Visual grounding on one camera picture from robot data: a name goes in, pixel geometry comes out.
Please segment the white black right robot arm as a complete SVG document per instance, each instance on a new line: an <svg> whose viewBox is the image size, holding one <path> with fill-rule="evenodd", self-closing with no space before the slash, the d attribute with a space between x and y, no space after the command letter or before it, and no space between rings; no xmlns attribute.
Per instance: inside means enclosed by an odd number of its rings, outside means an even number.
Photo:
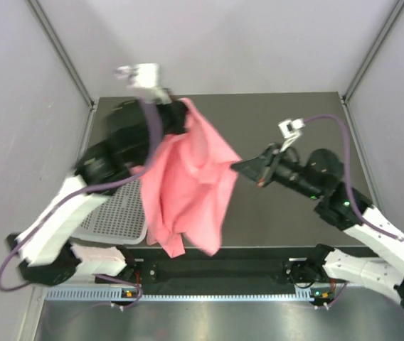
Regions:
<svg viewBox="0 0 404 341"><path fill-rule="evenodd" d="M356 283L380 293L404 309L404 234L362 193L347 183L344 164L332 151L319 148L305 164L297 151L269 145L259 156L238 161L232 170L263 188L279 183L311 200L319 218L357 239L380 263L365 261L335 247L317 245L306 261L308 276Z"/></svg>

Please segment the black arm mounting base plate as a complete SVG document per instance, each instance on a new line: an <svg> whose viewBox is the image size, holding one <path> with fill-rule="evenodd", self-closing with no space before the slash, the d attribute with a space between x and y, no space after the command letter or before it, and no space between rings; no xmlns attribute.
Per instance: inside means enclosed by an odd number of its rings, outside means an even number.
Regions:
<svg viewBox="0 0 404 341"><path fill-rule="evenodd" d="M332 247L223 247L213 256L190 248L171 258L157 248L121 248L126 267L115 278L145 286L157 286L176 280L205 283L210 278L270 279L273 283L326 283L322 260Z"/></svg>

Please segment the pink t shirt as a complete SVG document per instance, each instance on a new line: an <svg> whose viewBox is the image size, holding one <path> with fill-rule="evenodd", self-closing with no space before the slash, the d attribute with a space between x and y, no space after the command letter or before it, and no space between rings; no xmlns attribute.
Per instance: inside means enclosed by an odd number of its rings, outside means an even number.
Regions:
<svg viewBox="0 0 404 341"><path fill-rule="evenodd" d="M175 258L188 241L213 256L238 179L231 165L240 157L189 98L180 103L188 109L186 133L166 136L140 178L147 244Z"/></svg>

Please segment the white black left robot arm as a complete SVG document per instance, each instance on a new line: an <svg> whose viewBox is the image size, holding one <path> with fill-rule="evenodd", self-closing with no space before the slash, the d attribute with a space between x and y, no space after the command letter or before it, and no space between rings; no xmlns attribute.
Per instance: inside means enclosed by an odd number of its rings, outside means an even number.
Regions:
<svg viewBox="0 0 404 341"><path fill-rule="evenodd" d="M118 247L87 247L72 242L73 232L118 189L137 177L135 166L148 166L163 137L185 133L188 107L169 103L120 102L100 122L102 133L65 178L58 194L24 232L6 243L18 256L26 286L57 286L73 276L109 276L129 281L135 264Z"/></svg>

